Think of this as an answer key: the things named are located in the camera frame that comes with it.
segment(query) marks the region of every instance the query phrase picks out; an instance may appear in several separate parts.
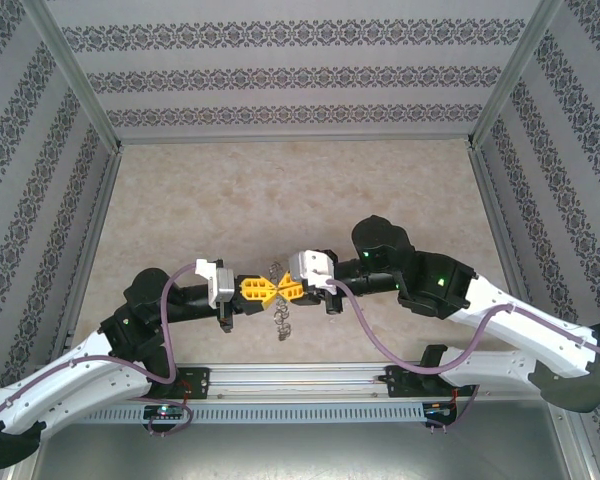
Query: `robotic arm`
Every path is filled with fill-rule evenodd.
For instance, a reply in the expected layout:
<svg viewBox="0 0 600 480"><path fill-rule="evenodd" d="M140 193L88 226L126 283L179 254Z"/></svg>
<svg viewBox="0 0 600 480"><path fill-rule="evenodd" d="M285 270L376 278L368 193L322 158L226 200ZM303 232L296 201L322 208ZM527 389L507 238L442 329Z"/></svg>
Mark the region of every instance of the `robotic arm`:
<svg viewBox="0 0 600 480"><path fill-rule="evenodd" d="M235 315L263 311L277 295L298 305L324 303L328 314L338 314L345 294L356 307L355 297L396 291L398 303L414 313L470 325L479 333L486 328L519 349L474 352L472 344L463 352L431 345L414 366L392 356L365 329L383 353L407 367L400 379L407 385L537 388L546 401L576 412L600 404L600 324L582 327L535 309L451 257L415 250L405 230L383 218L358 223L352 240L358 258L339 262L330 250L299 252L278 285L256 275L235 277L222 260L196 262L207 285L181 288L162 270L142 271L124 291L126 303L84 342L0 389L0 468L108 404L145 395L182 398L184 388L167 355L168 337L163 346L165 313L169 323L215 317L228 333ZM168 295L161 312L163 291ZM364 327L362 313L357 308L356 313Z"/></svg>

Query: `damask wallpaper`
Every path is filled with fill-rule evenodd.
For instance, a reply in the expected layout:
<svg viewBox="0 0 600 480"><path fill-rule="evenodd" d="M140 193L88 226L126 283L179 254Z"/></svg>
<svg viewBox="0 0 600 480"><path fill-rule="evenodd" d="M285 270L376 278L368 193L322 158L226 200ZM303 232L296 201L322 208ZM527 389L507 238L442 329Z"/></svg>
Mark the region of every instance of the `damask wallpaper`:
<svg viewBox="0 0 600 480"><path fill-rule="evenodd" d="M599 323L600 0L561 5L482 151L533 303Z"/></svg>
<svg viewBox="0 0 600 480"><path fill-rule="evenodd" d="M538 0L54 0L125 140L468 134Z"/></svg>
<svg viewBox="0 0 600 480"><path fill-rule="evenodd" d="M22 5L0 0L0 384L49 360L109 159Z"/></svg>

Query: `purple wire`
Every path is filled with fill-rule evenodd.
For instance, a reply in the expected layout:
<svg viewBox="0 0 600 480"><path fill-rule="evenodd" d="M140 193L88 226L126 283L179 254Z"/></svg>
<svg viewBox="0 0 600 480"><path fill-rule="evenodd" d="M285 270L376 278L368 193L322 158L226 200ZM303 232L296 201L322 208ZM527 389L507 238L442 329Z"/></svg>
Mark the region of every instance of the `purple wire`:
<svg viewBox="0 0 600 480"><path fill-rule="evenodd" d="M371 343L373 343L375 345L375 347L378 350L380 350L380 352L385 357L387 357L389 360L394 362L396 365L404 368L405 370L408 370L410 372L417 373L420 375L439 375L441 373L446 372L447 370L451 370L452 368L455 368L458 365L462 364L462 362L464 362L478 346L478 343L480 342L480 339L482 338L482 335L484 335L484 331L487 328L487 323L489 323L489 320L491 320L491 318L494 315L496 315L497 313L504 312L504 311L511 311L511 309L512 309L511 305L496 305L495 307L491 308L487 312L487 314L484 316L482 321L480 322L480 325L478 325L478 328L476 328L476 333L473 336L473 338L471 339L471 342L469 343L469 346L467 347L467 349L464 352L462 352L457 358L452 360L451 362L447 363L446 365L441 365L439 367L420 367L418 365L414 365L412 363L405 362L401 358L398 358L387 347L385 347L382 344L382 342L380 342L378 337L376 337L375 334L373 333L373 331L371 330L371 327L369 326L369 323L367 322L366 318L364 317L364 313L362 313L362 309L360 308L360 305L358 304L358 301L356 300L355 295L353 294L353 292L351 291L351 289L349 287L347 287L340 280L327 280L327 283L338 287L349 298L349 301L351 302L351 306L353 307L353 310L356 313L356 316L358 317L358 321L360 322L360 325L362 326L364 333L367 334L367 337L369 337L369 340L371 340Z"/></svg>
<svg viewBox="0 0 600 480"><path fill-rule="evenodd" d="M442 427L442 429L444 430L444 433L447 433L447 430L449 430L451 427L456 427L458 425L458 423L467 417L467 414L469 413L469 410L471 410L471 407L473 406L473 403L476 400L476 397L478 396L478 390L480 389L480 385L476 385L473 388L473 392L471 393L471 396L469 397L469 400L467 400L467 405L464 407L464 409L462 410L462 412L460 412L460 415L458 415L456 417L456 419L450 423L449 425L445 425L442 422L439 422L438 420L433 420L432 418L427 418L426 423L431 423L433 425L436 425L438 427Z"/></svg>
<svg viewBox="0 0 600 480"><path fill-rule="evenodd" d="M367 322L366 318L364 317L364 313L362 313L362 309L360 308L360 305L358 304L358 301L356 300L355 295L353 294L353 292L351 291L351 289L349 287L347 287L340 280L335 280L335 279L327 280L327 284L335 285L336 287L338 287L340 290L342 290L345 293L345 295L351 302L351 306L353 307L356 317L358 317L358 321L360 322L360 325L362 326L364 333L367 334L367 337L369 337L369 340L371 340L371 343L373 343L375 345L375 347L378 350L380 350L380 352L385 357L387 357L389 360L394 362L396 365L404 368L405 370L407 370L409 372L417 373L420 375L439 375L441 373L449 371L449 370L457 367L458 365L462 364L462 362L464 362L474 352L474 350L478 346L478 343L480 342L480 339L484 335L485 329L487 328L487 324L489 323L489 321L496 314L498 314L500 312L508 312L508 313L513 313L514 311L520 312L520 314L524 315L525 317L529 318L530 320L538 322L540 325L547 327L549 330L556 332L556 333L562 335L563 337L565 337L579 345L583 345L586 348L593 350L594 352L600 354L599 346L593 345L592 343L584 341L581 337L578 337L577 335L574 335L571 332L563 330L562 328L558 327L557 325L554 325L553 323L545 320L544 318L538 317L537 315L525 310L524 308L516 307L515 305L512 305L512 304L506 304L506 305L496 305L494 307L491 307L489 309L489 311L487 311L487 314L484 316L484 318L478 325L478 328L476 328L476 333L474 334L473 338L471 339L469 346L457 358L455 358L454 360L450 361L449 363L447 363L445 365L441 365L438 367L420 367L418 365L414 365L412 363L405 362L401 358L398 358L387 347L385 347L382 344L382 342L380 342L378 337L376 337L375 334L373 333L373 331L371 330L371 327L369 326L369 323Z"/></svg>
<svg viewBox="0 0 600 480"><path fill-rule="evenodd" d="M81 357L78 359L69 360L65 363L60 363L60 364L56 365L55 367L50 368L49 370L47 370L46 372L41 374L39 377L34 378L26 385L22 386L13 395L8 397L4 402L2 402L0 404L0 413L2 413L2 411L5 408L7 408L8 404L11 404L11 403L15 402L16 400L18 400L27 391L29 391L31 388L35 387L37 384L39 384L46 378L50 377L54 373L57 373L60 370L64 370L65 368L69 368L69 367L75 368L76 365L79 365L80 363L85 363L85 362L93 362L93 361L102 360L105 362L117 363L119 365L123 365L123 366L131 368L137 372L140 372L145 377L149 378L150 380L153 380L154 382L162 383L165 385L173 383L177 376L177 369L176 369L176 362L173 358L173 345L171 343L171 335L169 333L169 321L167 318L167 297L169 294L169 290L171 289L173 284L176 282L176 280L180 276L182 276L184 273L195 269L195 267L196 267L195 262L185 265L180 270L178 270L176 273L174 273L169 278L169 280L167 280L167 283L164 285L164 288L162 289L162 297L160 298L160 322L162 325L162 333L164 336L164 345L165 345L165 349L167 351L167 363L169 365L169 376L168 377L161 377L159 375L151 373L150 371L136 365L135 363L129 362L127 360L122 360L120 358L110 357L108 355L91 355L91 356L87 356L87 357ZM191 413L191 410L188 409L188 407L184 406L184 408L187 409L188 413ZM192 416L190 415L189 420L183 424L184 426L182 428L188 426L191 423L191 419L192 419ZM179 431L182 429L182 428L178 428L176 430L176 428L171 430L171 432L173 432L174 430Z"/></svg>
<svg viewBox="0 0 600 480"><path fill-rule="evenodd" d="M144 402L144 403L160 403L163 405L171 405L172 407L180 407L183 410L185 410L188 414L186 422L178 425L177 427L173 427L168 432L156 432L153 429L153 421L157 420L160 417L151 417L149 419L149 425L147 425L147 429L149 430L149 435L157 435L160 437L167 437L169 435L173 435L174 433L178 433L179 431L187 428L189 425L191 425L191 421L193 420L193 412L184 402L180 403L180 402L175 402L173 400L165 400L165 399L161 399L161 398L149 398L149 397L138 397L138 398L134 398L133 400L138 401L138 402Z"/></svg>

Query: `purple cable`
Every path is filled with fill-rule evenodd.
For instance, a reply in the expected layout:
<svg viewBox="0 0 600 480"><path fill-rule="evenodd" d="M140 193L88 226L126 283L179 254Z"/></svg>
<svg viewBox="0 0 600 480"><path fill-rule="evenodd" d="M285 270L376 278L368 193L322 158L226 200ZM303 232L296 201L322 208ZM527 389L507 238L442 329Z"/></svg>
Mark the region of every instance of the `purple cable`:
<svg viewBox="0 0 600 480"><path fill-rule="evenodd" d="M183 410L185 410L188 414L186 422L184 422L181 425L178 425L177 427L173 427L168 432L156 432L153 429L153 421L160 417L151 417L149 419L149 425L147 425L147 429L149 430L149 435L157 435L160 437L166 437L169 435L173 435L174 433L178 433L179 431L187 428L189 425L191 425L191 421L193 420L193 412L185 403L175 402L173 400L165 400L165 399L161 399L161 398L149 398L149 397L138 397L138 398L134 398L133 400L138 401L138 402L144 402L144 403L162 403L164 405L171 405L172 407L180 407Z"/></svg>
<svg viewBox="0 0 600 480"><path fill-rule="evenodd" d="M55 367L47 370L45 373L43 373L39 377L36 377L35 379L31 380L29 383L27 383L26 385L21 387L13 395L8 397L4 402L2 402L0 404L0 413L5 408L7 408L8 404L11 404L11 403L15 402L16 400L18 400L24 393L26 393L28 390L35 387L38 383L40 383L41 381L50 377L54 373L57 373L60 370L64 370L65 368L69 368L69 367L74 368L76 365L79 365L80 363L85 363L85 362L93 362L93 361L102 360L105 362L117 363L119 365L123 365L125 367L132 368L133 370L136 370L137 372L140 372L145 377L149 378L150 380L153 380L154 382L158 382L158 383L162 383L162 384L173 383L177 376L177 369L176 369L176 362L173 358L173 346L171 344L171 335L169 334L169 322L168 322L168 318L167 318L167 297L169 294L169 290L171 289L173 284L176 282L176 280L180 276L182 276L184 273L195 269L195 267L196 267L195 262L185 265L180 270L178 270L176 273L174 273L171 276L171 278L169 278L169 280L167 280L167 283L165 284L164 288L162 289L162 297L160 298L160 321L162 324L164 345L165 345L165 349L167 351L167 363L169 364L169 376L168 377L161 377L159 375L151 373L150 371L148 371L142 367L139 367L138 365L136 365L132 362L129 362L127 360L122 360L120 358L110 357L108 355L92 355L92 356L87 356L87 357L81 357L78 359L72 359L65 363L56 365ZM188 407L185 406L184 408L187 409L187 412L191 414L191 410L188 409ZM191 423L191 419L192 419L192 416L190 415L189 420L183 424L184 426L182 428L184 428L185 426L188 426ZM173 432L174 430L179 431L182 428L178 428L177 430L174 428L171 432Z"/></svg>
<svg viewBox="0 0 600 480"><path fill-rule="evenodd" d="M455 428L463 418L466 418L467 413L469 413L469 410L471 410L471 407L473 406L473 403L475 402L476 397L478 396L479 389L480 389L480 385L476 385L474 387L473 392L471 393L471 396L469 397L469 400L467 400L467 405L464 407L462 412L460 412L460 415L458 415L451 424L445 425L444 423L439 422L438 420L433 420L431 418L427 418L425 423L431 423L438 427L442 427L442 429L444 430L444 433L447 433L447 430L449 430L451 427Z"/></svg>
<svg viewBox="0 0 600 480"><path fill-rule="evenodd" d="M529 318L530 320L538 322L540 325L547 327L549 330L556 332L556 333L562 335L563 337L565 337L579 345L583 345L586 348L593 350L594 352L600 354L599 346L593 345L592 343L584 341L581 337L578 337L577 335L574 335L571 332L563 330L562 328L558 327L557 325L554 325L553 323L545 320L544 318L538 317L537 315L525 310L524 308L520 308L520 307L516 307L515 305L507 304L507 305L496 305L496 306L490 308L489 311L487 311L487 314L484 316L484 318L478 325L478 328L476 328L476 333L473 336L473 338L471 339L469 346L457 358L450 361L446 365L441 365L439 367L420 367L418 365L414 365L412 363L405 362L401 358L398 358L396 355L394 355L387 347L385 347L380 342L378 337L376 337L375 334L373 333L373 331L371 330L371 327L369 326L369 323L367 322L366 318L364 317L364 313L362 313L362 309L360 308L360 305L358 304L358 301L356 300L355 295L353 294L353 292L351 291L351 289L349 287L347 287L340 280L335 280L335 279L327 280L327 284L335 285L336 287L338 287L340 290L342 290L345 293L345 295L351 302L351 306L353 307L356 317L358 317L358 321L360 322L360 325L362 326L364 333L367 334L367 337L369 337L369 340L371 340L371 343L373 343L375 345L375 347L378 350L380 350L380 352L385 357L387 357L389 360L394 362L396 365L404 368L405 370L407 370L409 372L417 373L420 375L439 375L448 370L451 370L452 368L457 367L462 362L464 362L474 352L474 350L478 346L478 343L480 342L480 339L484 335L484 331L487 328L487 324L489 323L489 321L496 314L498 314L500 312L513 313L514 311L518 311L518 312L520 312L520 314L524 315L525 317Z"/></svg>
<svg viewBox="0 0 600 480"><path fill-rule="evenodd" d="M511 311L512 309L511 305L497 305L491 308L480 322L480 325L478 325L478 328L476 328L476 333L471 339L471 342L469 343L467 349L464 352L462 352L456 359L452 360L446 365L441 365L439 367L420 367L418 365L405 362L401 358L398 358L380 342L378 337L376 337L373 331L371 330L369 323L364 318L364 313L362 313L362 309L360 308L360 305L358 305L358 301L356 300L355 295L349 287L347 287L340 280L327 280L327 284L335 285L340 290L342 290L345 293L345 295L349 298L351 306L353 307L353 310L356 313L356 316L358 317L358 321L360 322L364 333L367 334L367 337L369 337L371 343L373 343L375 347L378 350L380 350L380 352L385 357L394 362L396 365L404 368L405 370L420 375L439 375L441 373L446 372L447 370L451 370L452 368L455 368L458 365L462 364L462 362L464 362L478 346L478 343L480 342L480 339L482 338L482 335L484 335L484 331L487 328L487 323L489 323L489 320L491 320L491 318L499 312Z"/></svg>

